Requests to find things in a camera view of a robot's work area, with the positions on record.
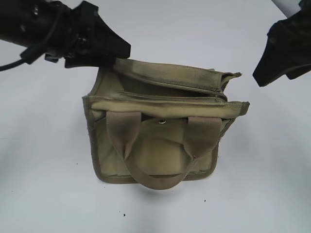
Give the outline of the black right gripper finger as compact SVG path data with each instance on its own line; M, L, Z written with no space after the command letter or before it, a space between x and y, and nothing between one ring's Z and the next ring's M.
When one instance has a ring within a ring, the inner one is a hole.
M302 37L286 43L268 37L262 57L253 77L258 86L264 87L285 75L294 80L311 70L311 38Z

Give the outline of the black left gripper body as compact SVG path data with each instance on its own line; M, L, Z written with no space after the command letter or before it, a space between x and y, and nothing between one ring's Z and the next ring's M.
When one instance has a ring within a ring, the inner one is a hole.
M85 48L81 3L71 9L59 0L2 0L0 38L25 47L21 58L64 58L66 49Z

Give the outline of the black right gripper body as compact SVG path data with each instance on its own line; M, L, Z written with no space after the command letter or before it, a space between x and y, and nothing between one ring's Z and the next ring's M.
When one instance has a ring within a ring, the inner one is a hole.
M309 44L311 42L311 2L300 0L298 11L281 10L286 19L274 23L267 33L269 44Z

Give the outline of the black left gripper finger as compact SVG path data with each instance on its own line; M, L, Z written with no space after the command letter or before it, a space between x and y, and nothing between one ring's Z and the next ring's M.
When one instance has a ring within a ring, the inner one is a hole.
M99 7L87 1L81 3L81 36L91 54L128 58L131 45L110 29L98 14Z
M71 48L64 51L65 68L111 67L116 60L114 48Z

